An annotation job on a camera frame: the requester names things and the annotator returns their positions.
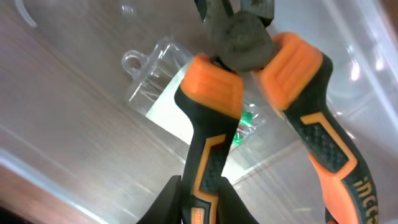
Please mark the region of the orange black pliers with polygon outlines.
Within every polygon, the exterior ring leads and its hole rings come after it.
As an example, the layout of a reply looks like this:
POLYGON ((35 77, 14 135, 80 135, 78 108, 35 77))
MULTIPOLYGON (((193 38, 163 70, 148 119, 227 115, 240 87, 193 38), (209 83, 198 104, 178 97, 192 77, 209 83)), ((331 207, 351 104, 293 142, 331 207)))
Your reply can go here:
POLYGON ((318 175, 327 223, 377 223, 376 186, 368 165, 326 103, 333 64, 299 35, 271 37, 273 1, 196 0, 215 54, 196 55, 174 96, 193 126, 181 179, 182 223, 254 223, 223 169, 229 151, 262 124, 244 97, 251 72, 266 100, 300 136, 318 175))

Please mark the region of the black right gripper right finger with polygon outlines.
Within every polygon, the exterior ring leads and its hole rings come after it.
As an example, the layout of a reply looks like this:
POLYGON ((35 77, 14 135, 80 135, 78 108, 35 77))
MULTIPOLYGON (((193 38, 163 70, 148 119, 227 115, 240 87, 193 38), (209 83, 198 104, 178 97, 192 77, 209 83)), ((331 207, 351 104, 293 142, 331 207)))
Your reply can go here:
POLYGON ((218 216, 220 224, 258 224, 226 177, 220 179, 218 216))

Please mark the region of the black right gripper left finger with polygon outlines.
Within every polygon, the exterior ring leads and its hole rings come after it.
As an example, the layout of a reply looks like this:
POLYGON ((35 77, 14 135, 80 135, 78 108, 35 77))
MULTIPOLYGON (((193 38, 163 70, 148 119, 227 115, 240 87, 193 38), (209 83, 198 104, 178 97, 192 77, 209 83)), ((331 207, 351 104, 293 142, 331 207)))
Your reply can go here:
POLYGON ((173 175, 137 224, 181 224, 180 175, 173 175))

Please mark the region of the clear screwdriver set case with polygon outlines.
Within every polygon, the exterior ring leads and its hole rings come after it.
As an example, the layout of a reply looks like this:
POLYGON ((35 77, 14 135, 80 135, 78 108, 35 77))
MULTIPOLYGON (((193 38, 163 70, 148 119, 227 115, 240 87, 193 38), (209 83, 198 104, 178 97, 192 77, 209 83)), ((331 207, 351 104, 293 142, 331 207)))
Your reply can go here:
MULTIPOLYGON (((192 141, 193 126, 176 105, 174 94, 192 58, 184 46, 163 38, 149 55, 128 50, 121 59, 123 69, 132 77, 127 105, 186 144, 192 141)), ((260 169, 263 159, 254 148, 265 122, 255 92, 245 88, 243 112, 223 170, 223 176, 232 183, 260 169)))

